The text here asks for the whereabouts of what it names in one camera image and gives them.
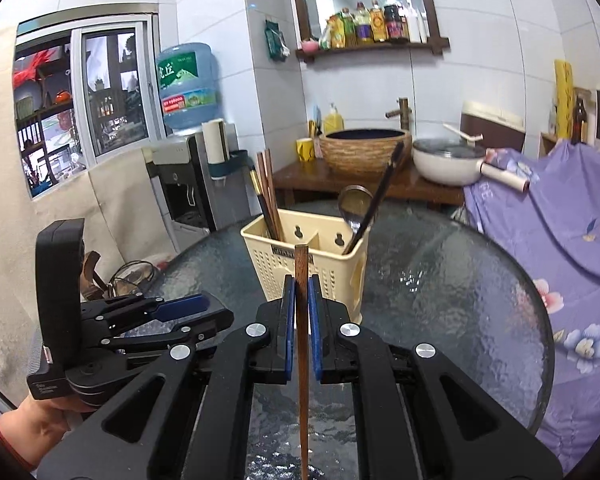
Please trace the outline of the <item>person left hand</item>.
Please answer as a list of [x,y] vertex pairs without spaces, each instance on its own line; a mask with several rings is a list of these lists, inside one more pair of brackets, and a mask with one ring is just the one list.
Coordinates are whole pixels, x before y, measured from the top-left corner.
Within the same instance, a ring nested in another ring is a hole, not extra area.
[[0,439],[26,471],[34,471],[70,430],[68,415],[94,411],[75,394],[46,400],[29,394],[18,408],[0,415]]

